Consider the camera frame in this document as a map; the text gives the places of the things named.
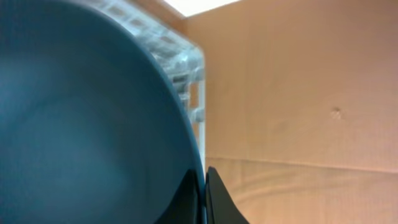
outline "brown cardboard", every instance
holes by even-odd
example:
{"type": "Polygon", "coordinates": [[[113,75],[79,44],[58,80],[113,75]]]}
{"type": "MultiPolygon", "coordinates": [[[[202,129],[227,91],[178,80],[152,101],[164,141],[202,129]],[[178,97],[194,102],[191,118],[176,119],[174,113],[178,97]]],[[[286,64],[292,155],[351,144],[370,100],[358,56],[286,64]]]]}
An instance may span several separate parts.
{"type": "Polygon", "coordinates": [[[187,20],[206,156],[251,223],[398,223],[398,1],[242,0],[187,20]]]}

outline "white dish rack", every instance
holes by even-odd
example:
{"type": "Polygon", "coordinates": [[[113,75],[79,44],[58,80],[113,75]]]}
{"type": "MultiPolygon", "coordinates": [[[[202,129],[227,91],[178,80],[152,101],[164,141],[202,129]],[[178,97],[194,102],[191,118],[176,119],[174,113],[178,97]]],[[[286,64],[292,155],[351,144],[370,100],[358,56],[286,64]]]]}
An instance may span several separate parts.
{"type": "Polygon", "coordinates": [[[172,81],[189,115],[205,169],[205,59],[193,43],[126,0],[79,0],[112,18],[154,56],[172,81]],[[197,84],[197,106],[191,107],[190,86],[197,84]]]}

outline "blue bowl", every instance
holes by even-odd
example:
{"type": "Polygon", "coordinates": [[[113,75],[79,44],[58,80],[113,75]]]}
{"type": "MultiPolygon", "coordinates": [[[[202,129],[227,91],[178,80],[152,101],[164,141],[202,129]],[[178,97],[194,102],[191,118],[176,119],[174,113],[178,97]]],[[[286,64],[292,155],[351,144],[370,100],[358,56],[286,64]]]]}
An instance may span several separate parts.
{"type": "Polygon", "coordinates": [[[70,2],[0,11],[1,223],[154,223],[187,170],[203,191],[182,104],[127,31],[70,2]]]}

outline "bright white area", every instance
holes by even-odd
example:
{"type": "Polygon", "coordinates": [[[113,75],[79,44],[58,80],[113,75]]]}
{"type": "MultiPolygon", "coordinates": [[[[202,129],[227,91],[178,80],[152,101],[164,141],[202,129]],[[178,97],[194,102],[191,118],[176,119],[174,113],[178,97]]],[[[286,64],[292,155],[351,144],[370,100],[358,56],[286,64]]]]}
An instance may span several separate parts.
{"type": "Polygon", "coordinates": [[[164,0],[183,16],[189,17],[240,0],[164,0]]]}

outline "blue object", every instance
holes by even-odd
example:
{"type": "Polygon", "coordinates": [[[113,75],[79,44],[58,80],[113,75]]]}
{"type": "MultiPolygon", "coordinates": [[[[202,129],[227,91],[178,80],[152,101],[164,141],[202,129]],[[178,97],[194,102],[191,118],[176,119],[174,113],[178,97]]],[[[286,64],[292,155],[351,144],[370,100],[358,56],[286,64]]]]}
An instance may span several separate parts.
{"type": "Polygon", "coordinates": [[[154,59],[65,1],[0,1],[0,223],[154,223],[193,131],[154,59]]]}

